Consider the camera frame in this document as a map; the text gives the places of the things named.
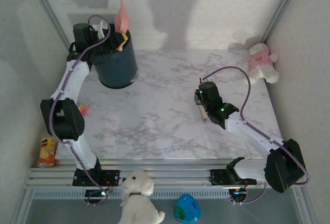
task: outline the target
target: white plush dog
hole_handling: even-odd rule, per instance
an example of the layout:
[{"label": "white plush dog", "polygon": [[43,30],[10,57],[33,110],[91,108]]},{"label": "white plush dog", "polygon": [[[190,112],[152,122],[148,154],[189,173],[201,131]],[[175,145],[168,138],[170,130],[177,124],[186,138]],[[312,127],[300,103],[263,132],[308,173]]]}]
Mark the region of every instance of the white plush dog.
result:
[{"label": "white plush dog", "polygon": [[133,171],[121,187],[123,213],[118,224],[159,224],[164,220],[165,213],[158,212],[149,199],[154,182],[145,171]]},{"label": "white plush dog", "polygon": [[273,65],[278,60],[278,54],[271,54],[269,48],[264,43],[258,43],[250,48],[249,58],[249,78],[251,84],[255,84],[258,79],[264,78],[268,83],[274,84],[279,79],[279,73]]}]

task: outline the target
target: yellow can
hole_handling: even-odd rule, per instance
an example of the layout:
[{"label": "yellow can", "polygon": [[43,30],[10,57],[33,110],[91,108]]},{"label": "yellow can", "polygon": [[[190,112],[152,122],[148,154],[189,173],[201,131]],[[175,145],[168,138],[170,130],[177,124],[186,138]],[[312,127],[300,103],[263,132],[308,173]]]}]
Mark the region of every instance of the yellow can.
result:
[{"label": "yellow can", "polygon": [[46,168],[55,165],[56,140],[53,137],[41,139],[41,150],[38,160],[38,167]]}]

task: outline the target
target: wire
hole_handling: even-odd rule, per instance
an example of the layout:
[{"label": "wire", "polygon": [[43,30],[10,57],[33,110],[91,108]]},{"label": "wire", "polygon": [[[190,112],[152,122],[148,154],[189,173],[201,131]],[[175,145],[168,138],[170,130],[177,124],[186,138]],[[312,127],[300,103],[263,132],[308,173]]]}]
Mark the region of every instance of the wire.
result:
[{"label": "wire", "polygon": [[245,205],[245,204],[250,204],[250,203],[253,203],[253,202],[255,202],[255,201],[258,201],[261,197],[263,197],[264,196],[264,194],[266,193],[266,189],[267,189],[267,183],[265,182],[265,185],[264,185],[264,187],[263,187],[263,191],[262,191],[262,193],[258,196],[258,197],[256,197],[255,199],[253,199],[253,200],[251,200],[251,201],[247,201],[247,202],[245,202],[245,201],[243,201],[243,202],[240,202],[239,203],[239,205]]},{"label": "wire", "polygon": [[[215,73],[218,73],[222,70],[225,70],[225,69],[236,69],[236,70],[239,70],[241,73],[244,74],[244,76],[246,77],[247,79],[247,84],[249,85],[249,88],[247,90],[247,94],[246,94],[246,97],[245,97],[245,100],[242,104],[242,107],[241,107],[241,112],[240,112],[240,116],[241,116],[241,119],[243,121],[245,121],[246,125],[249,126],[250,128],[252,128],[254,131],[256,131],[257,133],[259,133],[260,135],[262,135],[264,138],[266,138],[267,140],[271,140],[271,138],[266,135],[264,132],[262,132],[261,130],[257,129],[256,127],[254,127],[253,125],[251,125],[250,123],[246,122],[245,118],[244,118],[244,115],[243,115],[243,111],[244,111],[244,108],[246,106],[246,103],[250,97],[250,93],[251,93],[251,81],[250,81],[250,78],[248,76],[248,74],[241,68],[239,67],[235,67],[235,66],[227,66],[227,67],[223,67],[223,68],[219,68],[217,70],[215,70],[214,72],[208,74],[207,76],[205,76],[203,78],[203,80],[206,80],[207,78],[209,78],[210,76],[214,75]],[[279,144],[277,141],[272,141],[275,145],[277,145],[278,147],[280,147],[285,153],[288,154],[288,156],[299,166],[299,168],[305,173],[307,179],[305,182],[303,183],[295,183],[295,185],[306,185],[309,181],[310,181],[310,176],[309,176],[309,173],[307,172],[307,170],[305,169],[305,167],[289,152],[289,150],[287,150],[284,146],[282,146],[281,144]],[[256,200],[260,199],[266,192],[266,182],[265,182],[265,187],[263,188],[263,192],[261,193],[261,195],[259,197],[257,197],[256,199],[254,200],[251,200],[251,201],[248,201],[248,202],[242,202],[241,204],[247,204],[247,203],[252,203],[252,202],[255,202]]]},{"label": "wire", "polygon": [[[108,30],[110,30],[110,25],[109,25],[109,23],[107,22],[107,20],[106,20],[104,17],[102,17],[102,16],[100,16],[100,15],[97,15],[97,14],[92,15],[92,16],[90,16],[90,17],[88,18],[88,24],[90,24],[91,19],[94,18],[94,17],[98,17],[98,18],[104,20],[104,21],[108,24]],[[77,161],[79,162],[79,164],[81,165],[82,169],[84,170],[84,172],[85,172],[85,174],[87,175],[87,177],[89,178],[89,180],[90,180],[95,186],[97,186],[101,191],[105,191],[105,190],[104,190],[104,189],[103,189],[103,188],[102,188],[97,182],[95,182],[95,180],[93,180],[93,178],[92,178],[91,175],[89,174],[88,170],[87,170],[86,167],[84,166],[83,162],[80,160],[78,154],[74,151],[71,142],[70,142],[70,141],[63,141],[63,140],[61,140],[61,139],[55,134],[54,127],[53,127],[53,115],[54,115],[55,106],[56,106],[56,104],[57,104],[59,98],[64,94],[65,87],[66,87],[66,85],[67,85],[67,83],[68,83],[68,81],[69,81],[69,78],[70,78],[70,76],[71,76],[71,74],[72,74],[74,68],[75,68],[75,67],[77,66],[77,64],[81,61],[81,59],[83,58],[83,56],[85,55],[85,53],[86,53],[88,50],[93,49],[93,48],[95,48],[95,47],[101,45],[102,43],[104,43],[104,42],[109,38],[109,36],[110,36],[110,32],[107,33],[107,36],[106,36],[103,40],[101,40],[100,42],[98,42],[98,43],[96,43],[96,44],[93,44],[93,45],[89,46],[88,48],[86,48],[86,49],[82,52],[82,54],[77,58],[77,60],[73,63],[71,69],[68,71],[66,77],[64,78],[64,82],[63,82],[63,84],[62,84],[62,86],[61,86],[61,88],[60,88],[60,91],[59,91],[58,95],[57,95],[57,96],[55,97],[55,99],[54,99],[54,102],[53,102],[53,104],[52,104],[52,106],[51,106],[51,112],[50,112],[50,114],[49,114],[49,120],[48,120],[48,121],[49,121],[49,125],[50,125],[50,126],[49,126],[49,129],[50,129],[50,132],[51,132],[51,134],[53,135],[53,137],[54,137],[59,143],[64,144],[64,145],[69,145],[69,146],[70,146],[70,151],[72,152],[73,156],[76,158],[76,160],[77,160]]]},{"label": "wire", "polygon": [[[109,183],[109,186],[108,186],[108,188],[106,188],[104,191],[102,191],[105,195],[107,195],[107,191],[111,188],[111,193],[113,192],[113,186],[110,184],[110,182],[107,180],[107,179],[105,179],[105,178],[103,178],[104,180],[106,180],[108,183]],[[87,204],[89,204],[89,202],[90,202],[90,198],[93,196],[93,195],[95,195],[95,194],[97,194],[97,193],[100,193],[100,190],[98,189],[98,190],[95,190],[95,191],[93,191],[93,192],[91,192],[91,194],[89,194],[88,195],[88,198],[87,198]]]},{"label": "wire", "polygon": [[249,185],[249,182],[246,179],[244,179],[244,189],[246,189],[248,187],[248,185]]}]

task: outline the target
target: marble table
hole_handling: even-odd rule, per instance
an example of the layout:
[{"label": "marble table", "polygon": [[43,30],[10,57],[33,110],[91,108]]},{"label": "marble table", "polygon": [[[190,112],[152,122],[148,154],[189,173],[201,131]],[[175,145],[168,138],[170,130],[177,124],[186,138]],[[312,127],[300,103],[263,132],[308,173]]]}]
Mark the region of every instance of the marble table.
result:
[{"label": "marble table", "polygon": [[[104,87],[95,70],[78,103],[89,104],[85,136],[99,159],[213,159],[261,157],[235,134],[203,122],[194,102],[199,77],[223,66],[246,69],[245,50],[136,50],[140,76],[127,88]],[[247,85],[237,70],[215,75],[225,102],[241,107]],[[264,81],[252,87],[244,115],[280,136]],[[56,159],[73,159],[59,145]]]}]

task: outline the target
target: pink paper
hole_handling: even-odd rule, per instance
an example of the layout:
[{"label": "pink paper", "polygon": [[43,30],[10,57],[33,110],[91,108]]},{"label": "pink paper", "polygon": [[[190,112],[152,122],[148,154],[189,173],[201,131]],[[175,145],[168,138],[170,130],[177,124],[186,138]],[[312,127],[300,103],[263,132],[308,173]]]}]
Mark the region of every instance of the pink paper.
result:
[{"label": "pink paper", "polygon": [[124,6],[124,1],[120,0],[120,8],[118,14],[114,16],[114,30],[115,32],[121,32],[126,34],[128,30],[128,18]]}]

